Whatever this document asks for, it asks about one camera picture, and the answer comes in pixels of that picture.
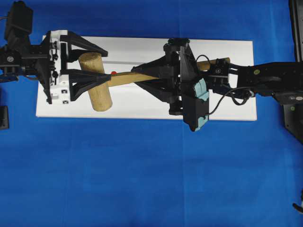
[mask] blue background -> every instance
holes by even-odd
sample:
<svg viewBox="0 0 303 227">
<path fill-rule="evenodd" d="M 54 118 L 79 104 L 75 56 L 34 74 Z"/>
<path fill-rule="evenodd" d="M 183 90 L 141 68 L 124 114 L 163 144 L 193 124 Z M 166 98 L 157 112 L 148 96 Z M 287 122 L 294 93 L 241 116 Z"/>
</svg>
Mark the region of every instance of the blue background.
<svg viewBox="0 0 303 227">
<path fill-rule="evenodd" d="M 6 15 L 12 1 L 0 1 Z M 80 35 L 252 40 L 254 61 L 294 61 L 286 0 L 52 0 L 48 30 Z M 0 34 L 5 22 L 0 22 Z M 280 106 L 257 97 L 256 122 L 36 118 L 37 82 L 1 84 L 0 226 L 302 226 L 303 147 Z"/>
</svg>

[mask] black mount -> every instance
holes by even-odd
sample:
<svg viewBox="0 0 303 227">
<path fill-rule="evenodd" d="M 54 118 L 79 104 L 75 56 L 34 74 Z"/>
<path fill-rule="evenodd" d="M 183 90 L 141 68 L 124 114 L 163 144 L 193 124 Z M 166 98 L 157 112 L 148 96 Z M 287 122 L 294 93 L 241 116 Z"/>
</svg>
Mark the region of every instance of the black mount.
<svg viewBox="0 0 303 227">
<path fill-rule="evenodd" d="M 158 98 L 169 103 L 169 114 L 182 115 L 192 131 L 199 127 L 199 118 L 209 112 L 209 100 L 196 96 L 194 86 L 202 77 L 189 47 L 189 40 L 169 39 L 163 46 L 165 56 L 133 67 L 132 72 L 159 79 L 136 84 Z"/>
<path fill-rule="evenodd" d="M 7 106 L 0 106 L 0 130 L 9 128 L 9 112 Z"/>
<path fill-rule="evenodd" d="M 32 9 L 22 1 L 13 3 L 5 29 L 5 39 L 8 43 L 0 49 L 0 69 L 3 71 L 0 82 L 16 81 L 19 75 L 37 79 L 44 87 L 47 102 L 52 104 L 50 81 L 52 76 L 56 80 L 55 75 L 58 75 L 54 66 L 54 60 L 58 56 L 50 50 L 56 49 L 56 43 L 52 43 L 49 31 L 39 45 L 31 45 L 29 35 L 32 32 L 32 20 Z M 60 73 L 70 76 L 71 101 L 75 101 L 83 92 L 110 80 L 111 76 L 107 74 L 67 69 L 67 63 L 78 60 L 83 53 L 97 52 L 102 57 L 107 57 L 107 51 L 71 31 L 68 31 L 67 35 L 61 35 L 60 42 L 64 42 L 61 46 Z M 72 45 L 84 50 L 72 50 Z"/>
</svg>

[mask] wooden cylinder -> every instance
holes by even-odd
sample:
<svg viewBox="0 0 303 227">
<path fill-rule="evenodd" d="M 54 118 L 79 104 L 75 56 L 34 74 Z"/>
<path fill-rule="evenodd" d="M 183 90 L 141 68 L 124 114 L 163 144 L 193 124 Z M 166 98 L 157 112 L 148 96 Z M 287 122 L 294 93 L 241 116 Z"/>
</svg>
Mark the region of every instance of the wooden cylinder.
<svg viewBox="0 0 303 227">
<path fill-rule="evenodd" d="M 84 53 L 79 57 L 79 63 L 81 69 L 84 71 L 104 73 L 102 56 L 100 53 Z M 89 90 L 89 97 L 95 111 L 106 111 L 113 105 L 108 89 L 108 82 Z"/>
</svg>

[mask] robotic arm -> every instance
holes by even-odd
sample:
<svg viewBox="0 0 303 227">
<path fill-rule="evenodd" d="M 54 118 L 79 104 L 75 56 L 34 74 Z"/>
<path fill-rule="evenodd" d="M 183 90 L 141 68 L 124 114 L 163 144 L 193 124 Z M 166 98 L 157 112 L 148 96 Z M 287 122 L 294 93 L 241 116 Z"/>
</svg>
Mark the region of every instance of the robotic arm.
<svg viewBox="0 0 303 227">
<path fill-rule="evenodd" d="M 303 143 L 303 2 L 290 0 L 291 19 L 297 62 L 274 62 L 255 66 L 239 66 L 226 59 L 209 62 L 204 70 L 194 57 L 188 39 L 169 39 L 165 55 L 152 62 L 133 67 L 132 72 L 152 76 L 137 82 L 142 89 L 169 104 L 169 114 L 182 115 L 192 131 L 199 130 L 213 114 L 222 99 L 230 97 L 236 105 L 244 105 L 256 94 L 271 96 L 284 106 L 286 128 Z M 24 2 L 14 2 L 6 19 L 5 39 L 0 48 L 0 83 L 24 76 L 38 80 L 44 88 L 46 102 L 68 105 L 85 91 L 111 80 L 111 75 L 69 69 L 87 52 L 102 57 L 107 51 L 67 30 L 49 31 L 39 45 L 32 45 L 33 11 Z M 229 84 L 229 74 L 238 75 L 236 88 Z M 215 109 L 209 110 L 209 90 L 222 95 Z M 7 107 L 0 107 L 0 129 L 8 128 Z M 303 213 L 302 206 L 294 207 Z"/>
</svg>

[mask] metal bracket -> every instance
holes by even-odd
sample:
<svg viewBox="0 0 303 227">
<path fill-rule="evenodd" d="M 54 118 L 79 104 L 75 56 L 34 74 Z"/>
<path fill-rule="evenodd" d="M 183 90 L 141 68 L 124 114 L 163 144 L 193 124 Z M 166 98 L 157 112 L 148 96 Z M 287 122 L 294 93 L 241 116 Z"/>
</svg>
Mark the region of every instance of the metal bracket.
<svg viewBox="0 0 303 227">
<path fill-rule="evenodd" d="M 297 62 L 303 64 L 303 1 L 289 1 L 290 17 L 294 39 L 294 52 Z M 286 129 L 303 143 L 303 104 L 283 105 Z"/>
<path fill-rule="evenodd" d="M 0 106 L 0 130 L 9 128 L 9 112 L 7 106 Z"/>
</svg>

